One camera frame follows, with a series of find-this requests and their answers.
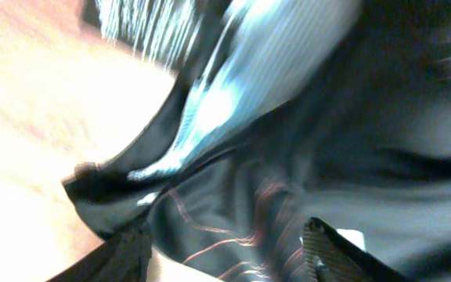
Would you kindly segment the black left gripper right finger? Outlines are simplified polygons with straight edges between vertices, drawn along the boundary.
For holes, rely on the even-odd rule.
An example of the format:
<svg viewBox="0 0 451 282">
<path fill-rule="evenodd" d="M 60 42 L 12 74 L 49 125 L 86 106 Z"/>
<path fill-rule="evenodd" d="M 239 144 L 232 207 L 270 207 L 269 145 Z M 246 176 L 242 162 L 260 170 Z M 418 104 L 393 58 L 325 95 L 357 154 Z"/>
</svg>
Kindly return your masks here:
<svg viewBox="0 0 451 282">
<path fill-rule="evenodd" d="M 310 282 L 408 282 L 319 218 L 304 226 L 302 247 Z"/>
</svg>

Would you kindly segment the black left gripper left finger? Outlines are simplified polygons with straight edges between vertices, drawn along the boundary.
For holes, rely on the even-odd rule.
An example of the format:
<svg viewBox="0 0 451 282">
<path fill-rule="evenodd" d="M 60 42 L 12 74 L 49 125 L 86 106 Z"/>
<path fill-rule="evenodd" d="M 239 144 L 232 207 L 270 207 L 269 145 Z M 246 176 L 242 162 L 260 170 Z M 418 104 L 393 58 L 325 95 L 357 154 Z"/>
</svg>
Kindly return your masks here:
<svg viewBox="0 0 451 282">
<path fill-rule="evenodd" d="M 146 282 L 152 257 L 147 224 L 124 230 L 49 282 Z"/>
</svg>

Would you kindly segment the black orange-patterned t-shirt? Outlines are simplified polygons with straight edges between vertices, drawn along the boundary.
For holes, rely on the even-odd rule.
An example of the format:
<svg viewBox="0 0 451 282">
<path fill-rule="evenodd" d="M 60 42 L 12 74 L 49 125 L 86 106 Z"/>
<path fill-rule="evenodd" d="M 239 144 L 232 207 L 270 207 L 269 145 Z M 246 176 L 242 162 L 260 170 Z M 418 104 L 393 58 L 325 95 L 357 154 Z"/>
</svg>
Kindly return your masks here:
<svg viewBox="0 0 451 282">
<path fill-rule="evenodd" d="M 451 281 L 451 1 L 88 1 L 175 71 L 141 134 L 64 183 L 104 244 L 224 281 L 309 281 L 319 218 L 409 281 Z"/>
</svg>

